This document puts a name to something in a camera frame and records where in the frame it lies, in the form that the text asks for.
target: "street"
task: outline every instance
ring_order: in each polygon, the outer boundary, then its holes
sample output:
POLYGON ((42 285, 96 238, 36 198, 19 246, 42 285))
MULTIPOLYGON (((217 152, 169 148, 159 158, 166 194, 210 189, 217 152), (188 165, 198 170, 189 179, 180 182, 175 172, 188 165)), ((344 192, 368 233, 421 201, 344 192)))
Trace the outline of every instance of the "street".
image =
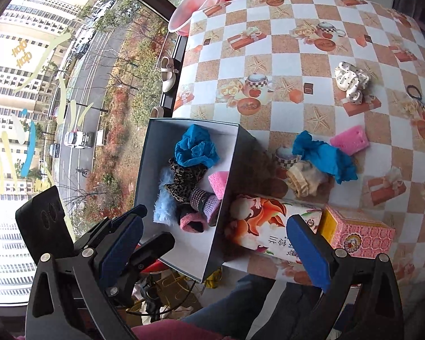
MULTIPOLYGON (((115 63, 116 58, 113 54, 107 52, 112 49, 119 52, 123 40, 126 37, 126 31, 116 29, 112 33, 97 33, 91 41, 90 49, 85 55, 71 99, 75 99, 77 103, 89 105, 93 103, 94 107, 102 108, 105 96, 105 88, 110 79, 110 72, 115 63)), ((74 130, 83 132, 96 132, 98 129, 99 116, 101 112, 93 108, 87 112, 83 124, 77 128, 77 120, 80 114, 85 110, 84 106, 77 105, 74 130)), ((69 200, 76 194, 76 190, 85 187, 86 178, 83 177, 76 169, 92 170, 93 164, 93 148, 77 149, 64 145, 64 135, 69 130, 71 123, 71 111, 65 119, 63 128, 63 138, 61 140, 60 158, 59 158, 59 193, 63 200, 69 200)))

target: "open box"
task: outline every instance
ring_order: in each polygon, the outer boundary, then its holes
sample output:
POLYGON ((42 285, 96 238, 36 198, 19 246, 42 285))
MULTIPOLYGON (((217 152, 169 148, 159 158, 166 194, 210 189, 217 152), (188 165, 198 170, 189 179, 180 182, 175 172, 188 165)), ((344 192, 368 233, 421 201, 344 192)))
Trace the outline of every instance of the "open box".
POLYGON ((170 232, 175 238, 175 247, 160 260, 186 276, 203 282, 224 262, 223 247, 227 244, 223 230, 228 221, 229 206, 235 194, 243 190, 248 173, 243 169, 242 160, 252 152, 255 144, 255 138, 239 124, 194 119, 150 119, 135 189, 135 205, 144 204, 148 209, 148 215, 143 219, 145 229, 141 242, 147 242, 162 231, 170 232), (217 224, 200 234, 187 233, 179 226, 153 222, 160 171, 169 165, 176 143, 192 124, 209 131, 220 158, 197 187, 212 192, 208 176, 216 171, 229 171, 217 224))

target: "person's leg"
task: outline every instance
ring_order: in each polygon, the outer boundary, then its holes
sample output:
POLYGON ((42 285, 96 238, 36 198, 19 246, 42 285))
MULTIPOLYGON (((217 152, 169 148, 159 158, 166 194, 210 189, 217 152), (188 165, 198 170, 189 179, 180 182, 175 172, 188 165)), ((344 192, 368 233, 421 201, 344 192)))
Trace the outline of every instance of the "person's leg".
POLYGON ((252 336, 252 340, 288 340, 299 321, 310 314, 320 294, 318 287, 287 282, 271 318, 252 336))
POLYGON ((274 283, 275 280, 266 277, 244 276, 226 298, 200 309, 182 321, 223 336, 245 340, 274 283))

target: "plastic basin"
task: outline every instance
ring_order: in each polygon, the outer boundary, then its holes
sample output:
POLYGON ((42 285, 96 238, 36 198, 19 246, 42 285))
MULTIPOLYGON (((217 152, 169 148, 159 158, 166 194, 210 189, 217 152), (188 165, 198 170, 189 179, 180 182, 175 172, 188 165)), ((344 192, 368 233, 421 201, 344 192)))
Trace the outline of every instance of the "plastic basin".
POLYGON ((205 9, 225 0, 182 0, 169 21, 169 32, 176 32, 180 36, 188 36, 190 19, 197 10, 205 9))

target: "tablecloth pattern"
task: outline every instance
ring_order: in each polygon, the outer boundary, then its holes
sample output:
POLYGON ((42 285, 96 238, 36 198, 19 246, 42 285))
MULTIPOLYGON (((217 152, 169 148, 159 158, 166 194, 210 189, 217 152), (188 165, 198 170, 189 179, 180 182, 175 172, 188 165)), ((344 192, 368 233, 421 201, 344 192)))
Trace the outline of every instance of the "tablecloth pattern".
MULTIPOLYGON (((328 141, 363 125, 370 146, 354 155, 358 180, 332 180, 307 200, 361 208, 394 227, 399 284, 425 280, 425 39, 413 19, 364 0, 233 0, 196 12, 187 45, 174 117, 240 123, 270 154, 303 130, 328 141), (336 86, 340 61, 370 74, 359 106, 336 86), (404 186, 373 205, 369 180, 393 167, 404 186)), ((238 261, 251 273, 308 282, 301 265, 251 251, 238 261)))

